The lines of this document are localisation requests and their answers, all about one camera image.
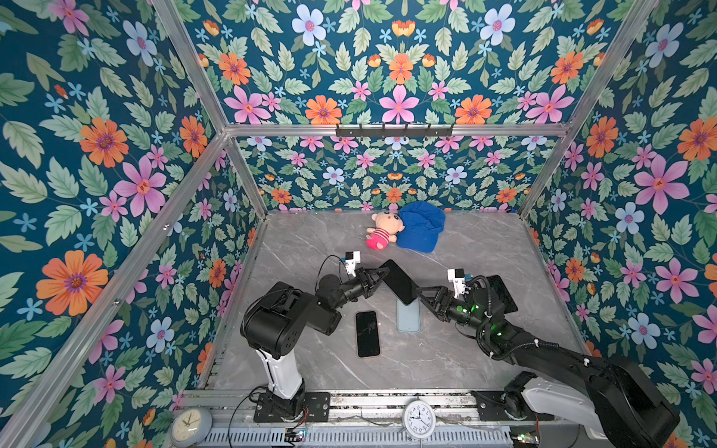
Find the blue-edged smartphone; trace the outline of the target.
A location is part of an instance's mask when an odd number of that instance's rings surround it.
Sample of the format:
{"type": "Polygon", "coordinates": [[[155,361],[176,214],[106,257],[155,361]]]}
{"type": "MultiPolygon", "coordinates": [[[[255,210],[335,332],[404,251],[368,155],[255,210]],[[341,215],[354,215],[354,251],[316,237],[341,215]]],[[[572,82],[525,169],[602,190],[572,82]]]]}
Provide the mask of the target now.
{"type": "Polygon", "coordinates": [[[381,268],[388,269],[384,283],[403,305],[411,305],[418,298],[418,286],[393,259],[385,261],[381,268]]]}

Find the light blue phone case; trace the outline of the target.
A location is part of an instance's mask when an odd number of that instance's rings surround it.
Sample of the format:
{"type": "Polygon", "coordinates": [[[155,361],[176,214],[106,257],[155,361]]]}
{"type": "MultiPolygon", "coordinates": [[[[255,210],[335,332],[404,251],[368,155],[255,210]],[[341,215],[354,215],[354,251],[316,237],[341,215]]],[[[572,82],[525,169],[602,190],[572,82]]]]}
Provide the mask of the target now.
{"type": "Polygon", "coordinates": [[[410,304],[404,304],[400,299],[396,301],[397,308],[397,331],[406,334],[420,333],[421,304],[419,300],[415,300],[410,304]]]}

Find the purple-edged smartphone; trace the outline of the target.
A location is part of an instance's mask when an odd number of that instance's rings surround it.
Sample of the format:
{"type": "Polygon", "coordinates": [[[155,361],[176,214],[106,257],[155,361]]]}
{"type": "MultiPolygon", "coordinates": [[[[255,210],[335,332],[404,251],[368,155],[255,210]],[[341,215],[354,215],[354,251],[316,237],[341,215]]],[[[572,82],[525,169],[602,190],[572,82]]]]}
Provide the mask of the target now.
{"type": "Polygon", "coordinates": [[[360,358],[372,358],[381,354],[378,320],[375,311],[358,312],[355,315],[357,353],[360,358]]]}

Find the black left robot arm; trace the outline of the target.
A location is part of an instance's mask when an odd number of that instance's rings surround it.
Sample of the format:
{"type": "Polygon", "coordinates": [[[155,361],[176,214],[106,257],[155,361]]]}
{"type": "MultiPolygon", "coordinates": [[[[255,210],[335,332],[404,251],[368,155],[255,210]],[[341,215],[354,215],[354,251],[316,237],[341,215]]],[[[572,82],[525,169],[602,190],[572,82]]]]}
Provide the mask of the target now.
{"type": "Polygon", "coordinates": [[[268,380],[261,399],[264,410],[285,420],[304,416],[306,387],[294,353],[304,329],[332,335],[342,320],[340,309],[373,296],[389,273],[387,267],[358,268],[345,281],[327,274],[313,293],[278,282],[255,300],[244,314],[240,333],[263,362],[268,380]]]}

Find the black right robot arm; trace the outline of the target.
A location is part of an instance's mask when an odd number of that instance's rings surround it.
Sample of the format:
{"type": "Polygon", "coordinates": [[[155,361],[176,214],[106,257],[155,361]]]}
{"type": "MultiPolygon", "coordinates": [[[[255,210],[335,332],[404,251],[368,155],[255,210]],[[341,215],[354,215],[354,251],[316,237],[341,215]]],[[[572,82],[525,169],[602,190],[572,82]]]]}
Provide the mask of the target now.
{"type": "Polygon", "coordinates": [[[586,397],[597,418],[593,428],[615,447],[661,447],[679,426],[677,409],[632,360],[583,355],[507,320],[517,306],[498,276],[474,278],[460,299],[447,287],[417,287],[415,295],[440,321],[471,329],[492,360],[535,371],[586,397]]]}

